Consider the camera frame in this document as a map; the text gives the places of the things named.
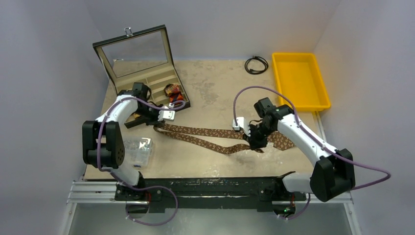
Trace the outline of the brown floral tie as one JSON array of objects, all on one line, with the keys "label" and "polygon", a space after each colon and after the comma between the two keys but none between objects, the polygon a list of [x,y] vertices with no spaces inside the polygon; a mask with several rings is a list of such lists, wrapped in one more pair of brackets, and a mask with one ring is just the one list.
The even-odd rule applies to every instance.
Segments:
[{"label": "brown floral tie", "polygon": [[[228,129],[186,127],[167,123],[158,124],[153,129],[159,134],[172,139],[191,143],[224,155],[251,150],[249,144],[243,139],[243,132]],[[279,151],[296,147],[292,141],[279,132],[274,132],[266,138],[265,147],[267,145],[271,145]],[[265,147],[259,147],[253,151],[264,153]]]}]

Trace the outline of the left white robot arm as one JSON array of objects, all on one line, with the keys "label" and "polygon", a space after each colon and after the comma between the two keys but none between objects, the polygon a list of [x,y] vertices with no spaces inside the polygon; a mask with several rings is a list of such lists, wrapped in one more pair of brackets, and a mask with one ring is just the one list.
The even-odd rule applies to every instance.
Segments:
[{"label": "left white robot arm", "polygon": [[124,186],[133,200],[140,200],[146,194],[145,185],[139,183],[142,174],[125,160],[121,125],[133,114],[143,118],[146,125],[159,125],[164,106],[156,105],[150,99],[151,90],[142,82],[133,84],[130,90],[122,90],[114,104],[95,120],[82,125],[83,161],[100,171],[108,172]]}]

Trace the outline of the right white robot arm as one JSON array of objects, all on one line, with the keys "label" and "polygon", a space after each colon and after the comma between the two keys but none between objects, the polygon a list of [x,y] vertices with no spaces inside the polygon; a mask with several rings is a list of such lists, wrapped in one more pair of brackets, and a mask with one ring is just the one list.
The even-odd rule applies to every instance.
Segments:
[{"label": "right white robot arm", "polygon": [[347,149],[339,150],[326,143],[298,117],[295,109],[288,105],[275,106],[269,98],[254,104],[260,122],[251,124],[244,117],[234,117],[232,127],[243,131],[243,139],[251,150],[267,144],[267,138],[279,132],[287,137],[310,161],[310,174],[287,173],[275,185],[276,196],[287,199],[294,192],[311,193],[320,201],[332,198],[355,187],[352,154]]}]

